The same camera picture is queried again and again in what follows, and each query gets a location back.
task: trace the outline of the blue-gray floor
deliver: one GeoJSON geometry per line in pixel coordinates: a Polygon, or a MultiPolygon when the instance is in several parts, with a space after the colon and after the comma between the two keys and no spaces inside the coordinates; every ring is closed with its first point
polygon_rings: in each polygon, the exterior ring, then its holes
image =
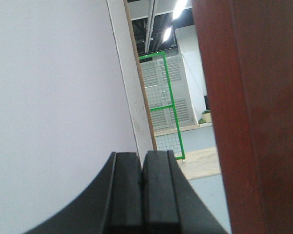
{"type": "Polygon", "coordinates": [[[221,175],[190,180],[189,183],[224,229],[231,234],[226,195],[221,175]]]}
{"type": "Polygon", "coordinates": [[[198,128],[181,132],[185,152],[216,146],[213,127],[198,128]]]}
{"type": "MultiPolygon", "coordinates": [[[[199,128],[181,133],[185,152],[215,147],[213,127],[199,128]]],[[[231,234],[227,200],[221,175],[189,181],[195,192],[224,229],[231,234]]]]}

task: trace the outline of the ceiling light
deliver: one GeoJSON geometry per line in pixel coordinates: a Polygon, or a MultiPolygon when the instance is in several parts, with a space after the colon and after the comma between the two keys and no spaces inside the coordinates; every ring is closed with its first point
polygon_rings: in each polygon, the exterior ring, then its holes
{"type": "Polygon", "coordinates": [[[164,33],[164,37],[163,37],[163,42],[165,42],[165,41],[168,40],[168,38],[169,38],[169,36],[170,36],[170,34],[171,34],[171,28],[172,28],[172,27],[166,29],[166,31],[165,31],[165,33],[164,33]]]}
{"type": "Polygon", "coordinates": [[[187,3],[187,0],[178,0],[177,1],[177,4],[174,9],[174,13],[172,15],[173,20],[177,19],[181,15],[181,12],[183,11],[183,9],[186,6],[186,3],[187,3]]]}

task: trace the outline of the louvered door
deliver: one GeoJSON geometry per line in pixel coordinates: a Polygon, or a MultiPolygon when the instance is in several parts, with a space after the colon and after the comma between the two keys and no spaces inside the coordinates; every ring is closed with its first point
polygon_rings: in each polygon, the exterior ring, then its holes
{"type": "MultiPolygon", "coordinates": [[[[182,57],[180,55],[172,56],[166,58],[166,61],[179,125],[180,127],[195,125],[196,117],[192,108],[182,57]]],[[[163,59],[143,62],[141,69],[150,109],[170,105],[163,59]]],[[[172,109],[152,112],[151,117],[155,131],[174,126],[172,109]]]]}

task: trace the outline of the floor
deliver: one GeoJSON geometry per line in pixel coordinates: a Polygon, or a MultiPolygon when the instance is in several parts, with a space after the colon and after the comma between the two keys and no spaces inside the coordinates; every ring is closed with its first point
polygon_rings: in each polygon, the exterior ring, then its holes
{"type": "Polygon", "coordinates": [[[221,175],[190,180],[189,183],[214,215],[220,225],[231,234],[230,219],[221,175]]]}
{"type": "Polygon", "coordinates": [[[186,152],[186,161],[177,162],[187,179],[221,174],[216,147],[186,152]]]}
{"type": "Polygon", "coordinates": [[[224,229],[231,234],[226,194],[212,127],[182,132],[186,161],[178,164],[189,183],[224,229]]]}

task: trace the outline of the wire mesh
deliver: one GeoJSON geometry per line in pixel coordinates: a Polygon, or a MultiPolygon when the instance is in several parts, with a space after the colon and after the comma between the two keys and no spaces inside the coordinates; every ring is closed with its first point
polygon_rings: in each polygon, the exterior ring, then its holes
{"type": "Polygon", "coordinates": [[[157,150],[173,150],[177,159],[184,159],[176,107],[170,85],[165,53],[140,57],[146,97],[149,103],[157,150]],[[156,60],[145,61],[156,57],[156,60]]]}

